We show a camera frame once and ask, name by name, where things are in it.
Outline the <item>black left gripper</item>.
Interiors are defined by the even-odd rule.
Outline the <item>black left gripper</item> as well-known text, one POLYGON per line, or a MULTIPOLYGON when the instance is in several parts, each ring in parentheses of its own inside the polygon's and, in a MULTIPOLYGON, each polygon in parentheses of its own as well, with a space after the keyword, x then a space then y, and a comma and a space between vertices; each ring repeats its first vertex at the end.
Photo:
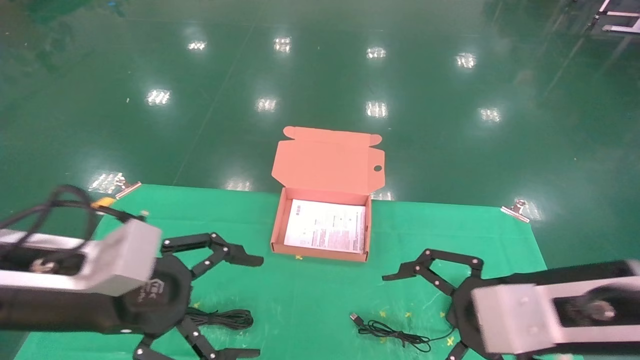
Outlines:
POLYGON ((258 358, 259 349, 215 349, 185 313, 192 280, 221 262, 256 268, 265 258, 247 253, 242 245, 229 243, 215 232, 165 239, 161 253, 167 256, 157 259, 151 279, 120 296, 2 288, 0 327, 24 332, 141 334, 146 336, 134 350, 133 360, 170 360, 152 349, 150 336, 163 335, 176 326, 199 360, 258 358), (173 256, 205 248, 212 254, 190 269, 173 256))

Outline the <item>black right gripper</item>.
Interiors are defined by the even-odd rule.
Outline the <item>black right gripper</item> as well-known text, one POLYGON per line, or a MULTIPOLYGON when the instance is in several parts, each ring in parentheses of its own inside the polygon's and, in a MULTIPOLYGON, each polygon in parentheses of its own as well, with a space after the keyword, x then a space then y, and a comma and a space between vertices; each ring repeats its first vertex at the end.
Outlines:
POLYGON ((480 258, 425 249, 398 271, 398 281, 421 276, 453 297, 454 326, 462 342, 446 360, 462 360, 469 349, 488 359, 503 354, 638 355, 639 261, 583 264, 482 278, 480 258), (466 265, 458 288, 431 269, 435 261, 466 265))

